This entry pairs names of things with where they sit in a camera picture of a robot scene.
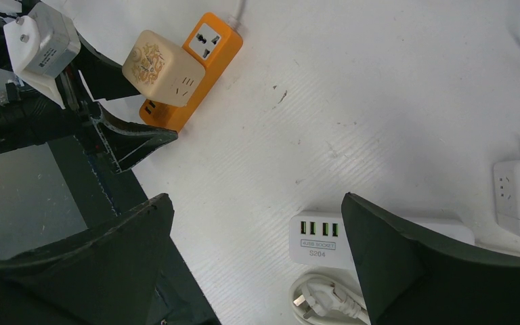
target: white table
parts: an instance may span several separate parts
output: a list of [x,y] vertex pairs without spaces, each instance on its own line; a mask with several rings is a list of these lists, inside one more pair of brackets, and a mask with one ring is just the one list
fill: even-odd
[[[47,2],[119,63],[143,29],[180,44],[235,3]],[[172,238],[223,324],[295,323],[286,295],[308,268],[288,259],[288,220],[348,191],[520,251],[492,188],[492,165],[520,158],[520,0],[250,0],[242,24],[179,140],[134,168],[148,196],[170,193]],[[139,121],[141,103],[109,109]]]

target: beige plug adapter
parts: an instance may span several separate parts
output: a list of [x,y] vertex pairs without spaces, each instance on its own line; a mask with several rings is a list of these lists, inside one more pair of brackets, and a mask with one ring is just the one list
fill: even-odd
[[185,49],[145,30],[123,64],[123,75],[147,99],[185,106],[205,69]]

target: orange extension socket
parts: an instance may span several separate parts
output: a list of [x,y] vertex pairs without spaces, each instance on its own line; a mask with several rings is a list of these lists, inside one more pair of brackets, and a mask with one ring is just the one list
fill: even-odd
[[183,107],[146,100],[140,117],[148,125],[180,132],[241,47],[238,33],[215,14],[206,13],[182,45],[206,70],[194,94]]

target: socket hole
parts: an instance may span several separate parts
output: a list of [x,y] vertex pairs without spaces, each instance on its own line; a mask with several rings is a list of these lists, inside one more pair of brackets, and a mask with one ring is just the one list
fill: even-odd
[[202,34],[196,34],[196,39],[198,39],[202,44],[206,44],[206,39]]

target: white power cord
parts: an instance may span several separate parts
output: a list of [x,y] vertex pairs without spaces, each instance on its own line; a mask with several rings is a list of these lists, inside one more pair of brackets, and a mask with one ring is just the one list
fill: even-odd
[[[300,277],[290,287],[289,299],[294,316],[302,325],[357,324],[355,319],[371,325],[364,298],[326,276]],[[339,311],[354,321],[326,317],[331,311]]]
[[230,26],[230,28],[237,30],[240,26],[240,19],[242,18],[242,13],[244,13],[245,5],[246,0],[236,0],[236,7],[228,18],[228,26]]

